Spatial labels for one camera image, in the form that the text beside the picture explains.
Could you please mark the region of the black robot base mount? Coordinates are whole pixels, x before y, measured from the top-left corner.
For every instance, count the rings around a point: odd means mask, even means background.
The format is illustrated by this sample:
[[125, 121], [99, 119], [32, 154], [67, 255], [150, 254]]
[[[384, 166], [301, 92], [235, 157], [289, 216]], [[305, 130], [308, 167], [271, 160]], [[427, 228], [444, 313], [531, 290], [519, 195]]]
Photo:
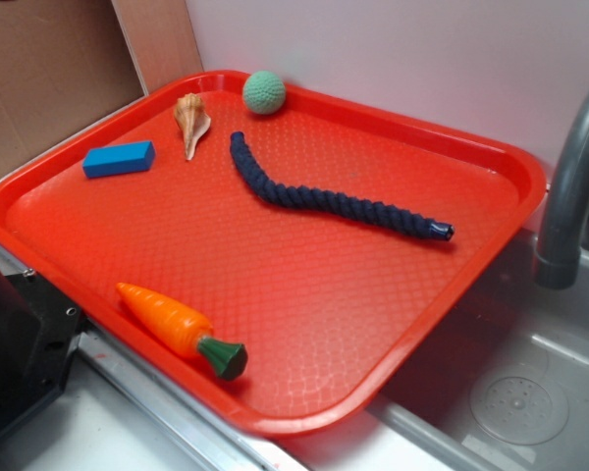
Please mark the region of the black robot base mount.
[[0, 271], [0, 441], [64, 392], [82, 318], [44, 277]]

